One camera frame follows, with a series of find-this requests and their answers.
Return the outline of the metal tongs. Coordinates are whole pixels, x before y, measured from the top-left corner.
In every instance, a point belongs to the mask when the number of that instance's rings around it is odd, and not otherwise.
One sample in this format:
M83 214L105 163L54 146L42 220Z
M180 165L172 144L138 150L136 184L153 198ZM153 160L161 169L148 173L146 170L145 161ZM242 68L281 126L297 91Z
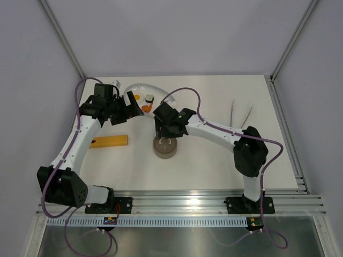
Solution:
M236 122L241 121L239 128L241 129L244 128L249 117L251 116L252 110L253 110L253 105L249 108L244 118L241 118L241 112L238 111L238 108L235 103L235 99L233 99L230 106L229 126L238 128L238 125L236 124Z

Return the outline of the round metal lunch box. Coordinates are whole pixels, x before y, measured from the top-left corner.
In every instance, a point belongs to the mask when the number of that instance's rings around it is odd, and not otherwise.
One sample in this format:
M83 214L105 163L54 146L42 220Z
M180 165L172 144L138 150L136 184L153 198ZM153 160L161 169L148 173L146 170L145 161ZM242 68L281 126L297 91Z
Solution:
M175 154L176 154L176 152L170 152L170 153L155 152L155 155L157 157L164 159L164 160L172 158Z

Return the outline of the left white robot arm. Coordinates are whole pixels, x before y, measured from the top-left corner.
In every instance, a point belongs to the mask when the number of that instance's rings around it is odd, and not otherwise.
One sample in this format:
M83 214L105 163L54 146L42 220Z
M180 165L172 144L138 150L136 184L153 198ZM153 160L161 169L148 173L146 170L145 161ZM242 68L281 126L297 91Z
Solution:
M120 96L113 85L95 84L94 93L78 108L76 125L59 155L37 172L43 211L47 211L46 203L54 203L69 209L91 206L104 213L112 212L116 206L114 190L87 185L79 176L81 165L105 122L118 125L141 115L132 91Z

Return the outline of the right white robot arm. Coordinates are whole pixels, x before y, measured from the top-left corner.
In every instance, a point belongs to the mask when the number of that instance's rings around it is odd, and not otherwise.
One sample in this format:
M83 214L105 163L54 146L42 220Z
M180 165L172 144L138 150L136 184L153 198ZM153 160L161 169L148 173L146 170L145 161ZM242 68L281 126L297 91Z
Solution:
M243 130L215 125L193 110L184 108L177 111L167 102L162 102L153 114L157 139L190 135L206 139L232 152L235 168L243 176L244 208L256 212L262 206L260 170L266 163L269 150L254 127L249 126Z

